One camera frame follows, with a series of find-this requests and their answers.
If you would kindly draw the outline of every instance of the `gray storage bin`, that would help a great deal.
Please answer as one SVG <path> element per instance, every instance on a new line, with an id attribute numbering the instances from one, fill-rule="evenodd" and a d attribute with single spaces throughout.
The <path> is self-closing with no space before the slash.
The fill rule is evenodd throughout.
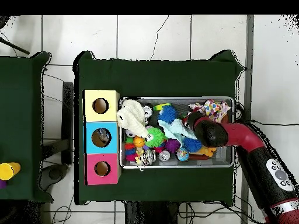
<path id="1" fill-rule="evenodd" d="M 163 103 L 171 103 L 175 109 L 178 111 L 178 117 L 186 115 L 188 111 L 191 109 L 188 105 L 198 103 L 204 103 L 206 100 L 213 99 L 217 102 L 226 101 L 227 104 L 231 107 L 228 111 L 228 122 L 234 122 L 234 100 L 230 97 L 122 97 L 119 101 L 119 108 L 121 108 L 121 104 L 123 100 L 126 99 L 134 99 L 138 101 L 141 105 L 151 104 L 152 106 L 156 106 Z M 159 127 L 157 116 L 159 111 L 153 111 L 151 118 L 149 119 L 148 125 L 153 127 Z M 134 162 L 126 161 L 126 156 L 124 154 L 124 141 L 126 138 L 126 133 L 123 128 L 119 128 L 120 131 L 120 165 L 124 169 L 139 169 L 140 166 L 137 166 Z M 218 147 L 217 151 L 214 152 L 214 155 L 207 160 L 188 160 L 186 162 L 179 161 L 175 154 L 171 154 L 171 158 L 162 162 L 158 158 L 152 166 L 145 166 L 146 169 L 170 169 L 170 168 L 204 168 L 204 167 L 230 167 L 234 163 L 234 147 Z"/>

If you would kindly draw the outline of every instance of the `yellow cube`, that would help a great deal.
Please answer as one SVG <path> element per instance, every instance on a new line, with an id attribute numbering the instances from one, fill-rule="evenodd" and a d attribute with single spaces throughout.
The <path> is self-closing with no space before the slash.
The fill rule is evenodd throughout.
<path id="1" fill-rule="evenodd" d="M 116 122 L 119 94 L 115 90 L 84 90 L 83 101 L 86 122 Z"/>

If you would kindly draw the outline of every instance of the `pink cube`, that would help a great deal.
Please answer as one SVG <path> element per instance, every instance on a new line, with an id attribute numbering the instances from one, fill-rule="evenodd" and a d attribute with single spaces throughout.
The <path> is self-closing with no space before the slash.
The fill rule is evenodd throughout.
<path id="1" fill-rule="evenodd" d="M 117 184 L 120 175 L 116 153 L 87 154 L 87 185 Z"/>

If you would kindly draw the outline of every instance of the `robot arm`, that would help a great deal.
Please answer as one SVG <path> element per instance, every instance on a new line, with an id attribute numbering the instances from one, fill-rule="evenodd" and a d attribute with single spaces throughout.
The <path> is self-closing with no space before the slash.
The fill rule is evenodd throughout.
<path id="1" fill-rule="evenodd" d="M 206 147 L 237 146 L 238 159 L 256 200 L 270 224 L 299 224 L 299 199 L 283 166 L 246 125 L 219 124 L 198 112 L 188 124 Z"/>

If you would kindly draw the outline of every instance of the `shape sorter box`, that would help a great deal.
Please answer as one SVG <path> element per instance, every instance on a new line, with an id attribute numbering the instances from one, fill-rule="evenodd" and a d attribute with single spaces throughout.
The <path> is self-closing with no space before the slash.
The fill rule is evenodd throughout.
<path id="1" fill-rule="evenodd" d="M 84 90 L 86 122 L 116 122 L 119 94 L 115 90 Z M 102 99 L 106 102 L 106 110 L 97 113 L 94 110 L 94 102 Z"/>
<path id="2" fill-rule="evenodd" d="M 106 162 L 109 172 L 105 176 L 99 176 L 96 173 L 95 166 L 98 162 Z M 85 184 L 104 185 L 117 184 L 121 175 L 118 154 L 93 154 L 87 155 L 87 182 Z"/>
<path id="3" fill-rule="evenodd" d="M 110 140 L 107 146 L 97 147 L 92 142 L 92 134 L 97 129 L 106 129 L 110 134 Z M 117 122 L 87 122 L 86 123 L 86 153 L 87 154 L 105 154 L 119 152 L 119 131 Z"/>

